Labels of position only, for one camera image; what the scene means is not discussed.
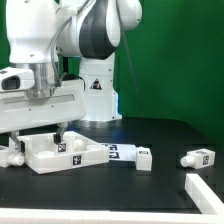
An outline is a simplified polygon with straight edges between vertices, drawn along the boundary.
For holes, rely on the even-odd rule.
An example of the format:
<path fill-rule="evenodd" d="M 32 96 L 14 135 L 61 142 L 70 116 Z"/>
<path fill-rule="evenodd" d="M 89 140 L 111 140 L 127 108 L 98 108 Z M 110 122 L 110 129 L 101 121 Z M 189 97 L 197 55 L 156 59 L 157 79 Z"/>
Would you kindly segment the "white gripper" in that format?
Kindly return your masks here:
<path fill-rule="evenodd" d="M 25 143 L 18 130 L 58 124 L 53 135 L 55 144 L 63 141 L 68 121 L 85 115 L 84 82 L 64 81 L 51 97 L 29 99 L 25 91 L 0 93 L 0 133 L 10 133 L 15 148 L 25 153 Z"/>

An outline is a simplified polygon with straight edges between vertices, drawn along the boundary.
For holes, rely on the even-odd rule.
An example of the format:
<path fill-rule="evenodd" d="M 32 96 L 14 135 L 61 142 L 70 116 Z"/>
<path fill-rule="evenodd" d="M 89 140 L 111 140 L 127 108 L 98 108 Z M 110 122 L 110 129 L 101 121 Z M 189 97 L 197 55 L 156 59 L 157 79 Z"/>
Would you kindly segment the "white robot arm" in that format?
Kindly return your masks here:
<path fill-rule="evenodd" d="M 105 61 L 141 17 L 139 0 L 6 0 L 10 66 L 0 70 L 0 133 L 23 152 L 19 131 L 58 124 L 53 141 L 61 142 L 67 123 L 85 115 L 85 101 L 58 58 Z"/>

